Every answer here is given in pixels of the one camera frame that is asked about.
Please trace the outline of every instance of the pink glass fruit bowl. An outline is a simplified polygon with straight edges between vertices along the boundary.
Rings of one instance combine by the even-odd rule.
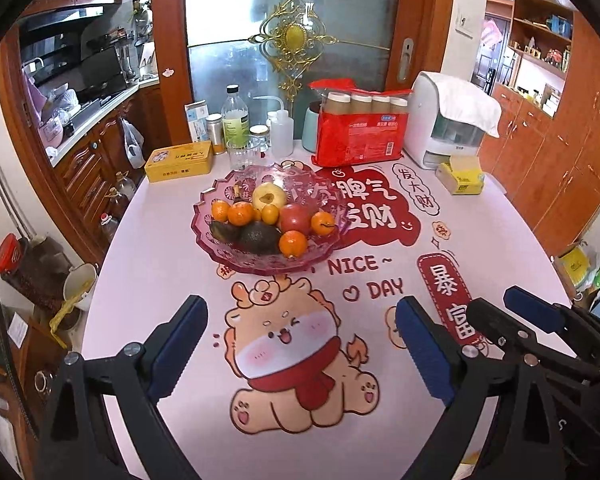
[[[259,256],[241,251],[235,244],[223,244],[212,237],[211,204],[214,200],[233,203],[234,185],[240,186],[240,197],[251,201],[253,191],[265,182],[273,182],[286,192],[287,204],[301,203],[310,210],[323,210],[335,218],[336,228],[328,236],[311,234],[308,248],[299,258],[287,258],[282,254]],[[232,171],[214,186],[200,194],[200,202],[193,206],[195,215],[191,228],[196,242],[211,259],[236,272],[273,276],[288,272],[307,270],[312,265],[326,260],[339,247],[342,237],[349,229],[347,218],[349,206],[342,192],[329,179],[317,176],[309,169],[279,164],[273,166],[250,166],[243,171]]]

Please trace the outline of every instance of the pink tablecloth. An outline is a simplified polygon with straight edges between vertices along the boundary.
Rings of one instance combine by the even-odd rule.
[[[310,158],[297,146],[292,160]],[[144,341],[189,294],[205,298],[208,329],[158,404],[204,480],[398,479],[443,405],[394,332],[397,301],[416,296],[458,341],[491,355],[499,350],[465,323],[469,298],[502,307],[506,288],[520,285],[566,304],[544,251],[491,182],[480,196],[453,197],[406,156],[321,170],[354,208],[348,246],[328,261],[276,278],[234,274],[190,229],[200,192],[228,171],[223,155],[210,175],[140,186],[102,268],[83,344],[87,359],[114,355]],[[571,354],[556,336],[539,340]],[[146,477],[116,403],[107,407],[130,472]],[[484,441],[493,407],[470,450]]]

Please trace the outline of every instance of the blue gripper pad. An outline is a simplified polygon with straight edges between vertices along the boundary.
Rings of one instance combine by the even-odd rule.
[[[504,293],[504,306],[526,319],[544,332],[560,332],[564,328],[564,318],[552,304],[541,300],[518,286],[508,288]]]
[[[199,296],[189,296],[175,316],[158,325],[144,343],[142,369],[150,380],[152,403],[173,393],[184,367],[206,330],[208,311]]]
[[[418,308],[424,316],[427,315],[420,306]],[[408,298],[402,298],[396,306],[395,325],[427,390],[432,397],[449,406],[456,394],[450,382],[451,366]]]

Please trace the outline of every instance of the red lid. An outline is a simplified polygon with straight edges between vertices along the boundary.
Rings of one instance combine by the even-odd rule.
[[[0,244],[0,274],[11,272],[22,259],[22,248],[14,234],[9,233]]]

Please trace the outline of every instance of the apple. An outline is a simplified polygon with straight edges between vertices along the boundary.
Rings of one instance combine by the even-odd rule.
[[[280,230],[311,234],[311,212],[302,204],[288,204],[280,210]]]
[[[274,205],[278,209],[282,209],[286,204],[286,193],[280,186],[276,186],[272,182],[265,182],[253,191],[251,203],[258,211],[262,211],[266,205]]]

